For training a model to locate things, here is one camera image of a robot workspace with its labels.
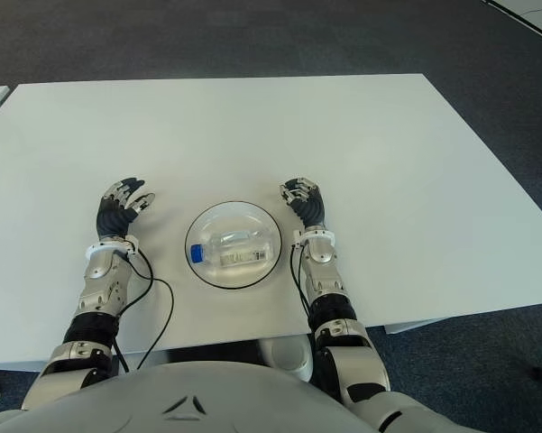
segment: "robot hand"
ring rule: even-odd
[[[96,215],[96,231],[100,240],[107,237],[126,237],[130,223],[151,205],[154,200],[152,193],[138,197],[125,207],[131,194],[142,185],[144,180],[128,178],[116,182],[106,191]]]
[[[305,228],[324,225],[325,206],[315,183],[305,178],[291,179],[280,185],[280,194],[302,220]]]

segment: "black cable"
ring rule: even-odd
[[[138,363],[138,366],[136,367],[136,370],[140,370],[141,367],[142,367],[142,364],[144,364],[144,361],[146,361],[146,358],[148,357],[148,355],[151,354],[151,351],[152,349],[157,345],[157,343],[160,341],[162,335],[164,334],[164,332],[166,331],[166,328],[169,326],[169,323],[170,323],[170,319],[172,318],[172,313],[174,312],[174,291],[172,290],[172,287],[170,286],[170,284],[168,284],[165,280],[161,279],[161,278],[155,278],[154,279],[155,281],[159,281],[161,282],[162,284],[164,284],[166,287],[169,288],[169,293],[170,293],[170,311],[169,311],[169,316],[166,318],[166,321],[164,322],[164,326],[162,327],[161,329],[161,332],[158,334],[158,336],[156,337],[156,339],[154,340],[154,343],[152,343],[152,345],[148,348],[148,350],[146,351],[146,354],[144,354],[144,356],[142,357],[142,360],[141,362]]]
[[[124,372],[128,373],[130,372],[130,368],[128,368],[128,364],[126,363],[126,360],[124,359],[123,353],[120,351],[120,347],[118,347],[118,343],[116,343],[116,338],[112,339],[112,346],[115,348],[116,356],[118,357],[118,361],[120,361],[120,364],[122,365]]]
[[[148,272],[151,274],[150,277],[144,277],[143,275],[141,275],[137,270],[136,268],[133,266],[132,263],[130,263],[130,260],[126,259],[126,262],[128,264],[130,264],[130,266],[133,268],[134,272],[136,272],[136,274],[141,277],[141,278],[144,278],[145,280],[149,280],[150,283],[148,285],[148,287],[146,288],[146,290],[140,294],[140,296],[138,296],[138,298],[136,298],[135,300],[133,300],[132,302],[126,304],[126,306],[121,309],[120,313],[118,313],[118,317],[121,317],[124,312],[126,310],[128,310],[132,305],[134,305],[136,302],[138,302],[139,300],[141,300],[142,298],[144,298],[146,295],[148,295],[148,292],[151,291],[151,287],[152,287],[152,284],[154,283],[154,271],[152,270],[152,266],[151,266],[151,263],[149,262],[148,258],[146,257],[146,255],[144,255],[144,253],[141,251],[141,250],[138,250],[138,253],[141,255],[142,259],[146,262],[146,266],[148,267]]]
[[[299,282],[299,287],[300,287],[300,291],[302,292],[302,287],[301,287],[301,281],[300,281],[300,268],[302,267],[302,264],[303,264],[303,253],[305,252],[305,247],[306,245],[304,245],[301,249],[300,249],[300,256],[299,256],[299,275],[298,275],[298,282]],[[307,308],[307,311],[310,311],[310,305],[308,305],[308,301],[307,301],[307,297],[306,296],[303,296],[303,303],[305,304],[305,307]]]
[[[303,290],[300,288],[300,281],[298,281],[297,277],[295,276],[295,268],[293,266],[294,255],[295,255],[295,245],[292,245],[292,247],[290,248],[290,260],[289,260],[290,276],[292,277],[292,280],[295,282],[295,285],[297,286],[297,290],[299,291],[299,296],[300,296],[300,302],[303,304],[303,309],[305,310],[305,314],[308,317],[307,298],[305,298]]]
[[[141,257],[146,262],[146,265],[148,267],[149,274],[150,274],[149,277],[147,277],[145,275],[142,275],[140,272],[138,272],[138,270],[134,267],[134,265],[129,260],[126,260],[126,262],[128,264],[130,264],[131,268],[133,268],[133,271],[134,271],[134,273],[136,273],[136,275],[138,275],[139,277],[141,277],[144,280],[150,281],[150,283],[149,283],[148,287],[146,288],[146,290],[139,297],[137,297],[135,300],[130,302],[128,305],[126,305],[126,307],[124,307],[121,310],[119,316],[122,316],[123,313],[126,310],[128,310],[132,305],[134,305],[136,302],[138,302],[139,300],[144,298],[148,294],[148,292],[150,291],[150,289],[151,289],[151,287],[152,287],[152,285],[153,285],[153,283],[155,281],[159,281],[159,282],[163,283],[164,285],[166,285],[169,288],[169,292],[170,292],[170,312],[169,312],[169,316],[167,317],[167,319],[166,319],[166,321],[164,323],[164,326],[162,327],[161,332],[158,334],[158,336],[156,337],[156,339],[154,340],[152,345],[149,347],[149,349],[146,351],[146,353],[142,357],[142,360],[141,360],[141,362],[139,362],[138,366],[136,367],[136,370],[140,370],[140,368],[142,367],[142,364],[144,364],[144,361],[146,361],[146,358],[148,357],[148,355],[151,354],[152,349],[161,340],[161,337],[164,335],[164,332],[166,331],[166,328],[168,327],[168,325],[170,323],[170,320],[172,319],[172,314],[174,312],[174,291],[172,290],[172,287],[165,280],[163,280],[161,278],[155,278],[154,277],[154,269],[152,268],[152,265],[151,265],[150,261],[148,260],[148,258],[146,257],[146,255],[144,255],[144,253],[140,249],[138,250],[138,253],[141,255]],[[120,352],[120,348],[118,347],[118,344],[116,343],[116,340],[113,342],[113,345],[115,346],[115,351],[116,351],[116,355],[118,356],[118,360],[121,361],[121,364],[123,364],[124,357],[122,356],[122,354],[118,355],[118,353]],[[125,365],[126,365],[126,361],[124,361],[123,368],[124,368],[125,371],[127,371],[126,368],[128,368],[128,365],[126,365],[126,367],[124,367]]]
[[[542,11],[542,9],[532,9],[530,11],[526,11],[523,14],[519,14],[519,15],[523,16],[523,15],[531,14],[533,12],[541,12],[541,11]]]

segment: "water bottle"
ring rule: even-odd
[[[211,263],[226,268],[272,259],[271,235],[265,230],[242,230],[213,235],[206,244],[190,246],[193,263]]]

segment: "robotic arm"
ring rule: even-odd
[[[112,345],[126,306],[131,275],[128,257],[137,253],[138,241],[127,235],[128,226],[154,200],[146,194],[126,203],[144,180],[124,179],[112,185],[100,200],[96,215],[99,242],[87,249],[85,289],[61,345],[52,352],[22,409],[29,410],[110,377]]]
[[[335,236],[326,230],[318,186],[297,178],[281,185],[280,194],[305,227],[304,233],[296,232],[295,246],[302,248],[307,277],[308,325],[315,340],[319,387],[380,432],[476,432],[390,391],[385,366],[357,320],[336,269]]]

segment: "gray carpet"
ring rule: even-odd
[[[0,0],[0,85],[403,72],[542,208],[542,38],[480,0]],[[371,333],[395,389],[465,425],[542,432],[542,384],[523,372],[542,365],[542,306]],[[252,343],[193,350],[174,358],[254,361]],[[0,373],[0,410],[31,380]]]

